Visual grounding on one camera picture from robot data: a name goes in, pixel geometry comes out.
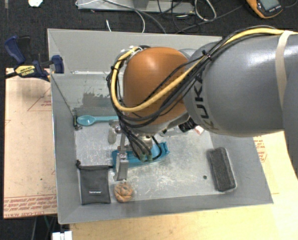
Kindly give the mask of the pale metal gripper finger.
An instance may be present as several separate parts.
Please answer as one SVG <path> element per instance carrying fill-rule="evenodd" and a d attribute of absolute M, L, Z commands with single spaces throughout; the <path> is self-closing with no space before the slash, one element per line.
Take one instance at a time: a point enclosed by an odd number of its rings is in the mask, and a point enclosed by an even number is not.
<path fill-rule="evenodd" d="M 116 156 L 115 164 L 115 181 L 123 181 L 128 177 L 129 160 L 126 152 L 118 153 Z"/>
<path fill-rule="evenodd" d="M 108 131 L 108 143 L 113 145 L 116 140 L 117 140 L 117 135 L 121 132 L 121 127 L 120 125 L 117 124 L 113 124 L 111 126 L 109 126 L 109 131 Z"/>

